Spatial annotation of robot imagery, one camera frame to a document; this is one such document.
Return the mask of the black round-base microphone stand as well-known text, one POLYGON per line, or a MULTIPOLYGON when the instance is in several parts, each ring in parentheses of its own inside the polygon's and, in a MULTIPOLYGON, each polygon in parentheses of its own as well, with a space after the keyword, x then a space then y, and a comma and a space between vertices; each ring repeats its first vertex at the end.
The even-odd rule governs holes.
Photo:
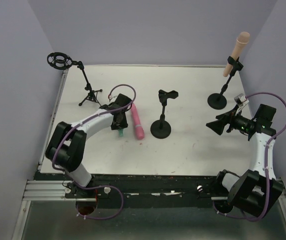
POLYGON ((232 70, 229 73, 228 80, 222 86, 220 93, 212 93, 207 98, 208 105, 215 110, 222 110, 226 107, 227 99, 225 98, 224 93, 227 90, 232 77, 235 76, 237 71, 241 71, 244 67, 243 64, 239 62, 239 57, 234 60, 231 56, 229 56, 227 61, 229 64, 232 64, 232 70))

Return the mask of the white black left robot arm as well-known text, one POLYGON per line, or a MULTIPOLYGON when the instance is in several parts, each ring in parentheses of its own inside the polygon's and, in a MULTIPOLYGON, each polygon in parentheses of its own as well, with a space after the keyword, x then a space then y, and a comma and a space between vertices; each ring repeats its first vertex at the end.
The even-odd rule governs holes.
POLYGON ((86 187, 92 175, 82 164, 86 141, 101 130, 128 127, 126 111, 133 101, 123 94, 102 105, 93 115, 78 122, 57 124, 45 151, 45 157, 65 171, 79 186, 86 187))

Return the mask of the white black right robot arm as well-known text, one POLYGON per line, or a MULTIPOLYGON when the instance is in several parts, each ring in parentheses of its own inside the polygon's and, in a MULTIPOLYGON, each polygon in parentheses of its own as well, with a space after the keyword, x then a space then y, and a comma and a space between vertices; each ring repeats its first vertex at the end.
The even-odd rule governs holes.
POLYGON ((206 127, 222 135, 228 126, 226 132, 238 130, 248 137, 252 154, 249 169, 242 176, 225 169, 218 173, 216 182, 228 191, 228 205, 257 218, 266 215, 283 192, 273 170, 276 130, 271 125, 276 109, 261 104, 254 118, 248 119, 238 108, 216 116, 206 127))

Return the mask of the black clip round-base stand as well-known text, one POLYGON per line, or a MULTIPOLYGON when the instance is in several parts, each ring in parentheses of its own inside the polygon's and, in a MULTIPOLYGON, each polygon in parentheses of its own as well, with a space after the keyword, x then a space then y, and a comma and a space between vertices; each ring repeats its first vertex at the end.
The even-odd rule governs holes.
POLYGON ((172 128, 171 125, 165 120, 165 110, 168 99, 176 99, 178 96, 179 93, 175 90, 166 92, 160 89, 158 91, 158 98, 162 105, 162 112, 160 118, 154 121, 150 126, 150 132, 155 138, 165 139, 171 134, 172 128))

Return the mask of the mint green microphone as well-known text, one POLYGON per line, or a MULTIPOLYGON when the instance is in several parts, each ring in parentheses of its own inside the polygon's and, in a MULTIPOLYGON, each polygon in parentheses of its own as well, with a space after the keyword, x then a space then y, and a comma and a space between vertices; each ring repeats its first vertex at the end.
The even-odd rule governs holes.
POLYGON ((122 137, 124 136, 124 130, 123 130, 123 129, 119 129, 119 130, 118 130, 118 136, 119 136, 120 138, 122 138, 122 137))

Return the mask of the peach microphone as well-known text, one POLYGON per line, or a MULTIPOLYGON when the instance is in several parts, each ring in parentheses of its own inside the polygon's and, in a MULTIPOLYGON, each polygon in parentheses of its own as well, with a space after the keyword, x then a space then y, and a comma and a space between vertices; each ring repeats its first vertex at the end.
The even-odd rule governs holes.
MULTIPOLYGON (((238 57, 241 55, 243 49, 250 41, 250 34, 246 31, 241 32, 238 37, 236 38, 235 46, 233 48, 233 51, 230 55, 230 57, 236 61, 238 57)), ((223 76, 227 77, 230 72, 232 71, 233 64, 227 62, 227 65, 223 71, 223 76)))

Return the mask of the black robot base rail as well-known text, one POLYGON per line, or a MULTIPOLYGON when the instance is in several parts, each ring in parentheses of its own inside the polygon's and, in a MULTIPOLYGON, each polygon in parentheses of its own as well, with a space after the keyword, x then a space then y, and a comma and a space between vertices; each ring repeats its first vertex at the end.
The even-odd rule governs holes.
POLYGON ((85 189, 59 173, 38 172, 34 179, 63 181, 67 199, 96 200, 100 209, 210 208, 228 197, 216 176, 94 174, 85 189))

